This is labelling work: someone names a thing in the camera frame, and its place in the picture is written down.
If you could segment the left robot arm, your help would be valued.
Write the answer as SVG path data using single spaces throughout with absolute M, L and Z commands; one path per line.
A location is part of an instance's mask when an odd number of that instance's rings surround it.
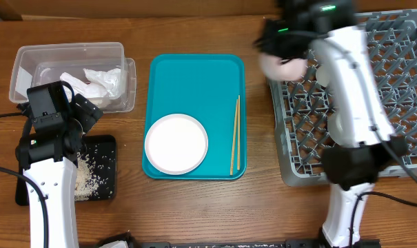
M 57 81 L 27 90 L 34 133 L 16 148 L 26 181 L 32 247 L 78 247 L 74 189 L 77 155 L 103 112 L 81 94 L 67 96 L 71 85 Z

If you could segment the large white plate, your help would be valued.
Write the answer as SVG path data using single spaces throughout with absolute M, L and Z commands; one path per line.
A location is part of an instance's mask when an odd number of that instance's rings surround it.
M 208 147 L 205 128 L 187 114 L 161 117 L 149 128 L 144 142 L 150 164 L 173 176 L 196 169 L 205 159 Z

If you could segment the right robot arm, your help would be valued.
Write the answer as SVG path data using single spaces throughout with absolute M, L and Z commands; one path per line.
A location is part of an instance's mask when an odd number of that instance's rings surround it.
M 329 123 L 336 144 L 321 156 L 331 195 L 319 244 L 359 245 L 365 202 L 379 173 L 406 153 L 406 141 L 396 135 L 380 102 L 354 3 L 288 0 L 278 7 L 280 18 L 268 19 L 255 43 L 263 73 L 274 81 L 297 81 L 313 50 L 336 107 Z

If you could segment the pink white bowl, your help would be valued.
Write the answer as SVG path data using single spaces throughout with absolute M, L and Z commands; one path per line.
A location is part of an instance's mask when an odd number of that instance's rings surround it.
M 306 59 L 282 59 L 266 53 L 260 53 L 259 65 L 263 74 L 274 81 L 297 81 L 306 73 Z

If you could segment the white napkin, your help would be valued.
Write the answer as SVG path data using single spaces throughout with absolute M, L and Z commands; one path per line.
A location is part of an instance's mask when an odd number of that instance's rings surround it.
M 64 72 L 60 79 L 69 83 L 75 94 L 81 94 L 96 106 L 102 108 L 108 105 L 107 90 L 104 86 L 98 83 L 84 83 L 83 81 L 73 77 Z
M 117 97 L 120 95 L 121 69 L 114 68 L 109 71 L 95 71 L 84 69 L 85 77 L 91 84 L 105 88 L 105 96 Z

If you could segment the grey green saucer bowl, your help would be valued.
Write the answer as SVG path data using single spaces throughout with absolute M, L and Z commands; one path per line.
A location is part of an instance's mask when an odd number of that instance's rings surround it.
M 340 114 L 338 111 L 333 113 L 327 121 L 327 131 L 330 138 L 338 145 L 341 145 L 342 140 L 342 127 L 340 123 Z

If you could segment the pale green cup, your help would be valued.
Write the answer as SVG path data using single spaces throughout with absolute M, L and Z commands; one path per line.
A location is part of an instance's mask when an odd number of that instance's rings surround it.
M 316 70 L 316 82 L 322 87 L 327 87 L 330 83 L 330 78 L 327 73 L 327 68 L 324 65 L 321 65 Z

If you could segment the wooden chopstick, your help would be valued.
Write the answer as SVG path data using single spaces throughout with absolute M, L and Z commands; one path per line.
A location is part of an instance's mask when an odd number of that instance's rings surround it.
M 230 160 L 230 176 L 232 176 L 233 172 L 234 172 L 237 118 L 238 118 L 238 99 L 236 100 L 235 113 L 234 113 L 234 127 L 233 127 L 233 136 L 232 136 L 232 153 L 231 153 L 231 160 Z
M 237 116 L 237 170 L 241 168 L 241 96 L 238 96 L 238 116 Z

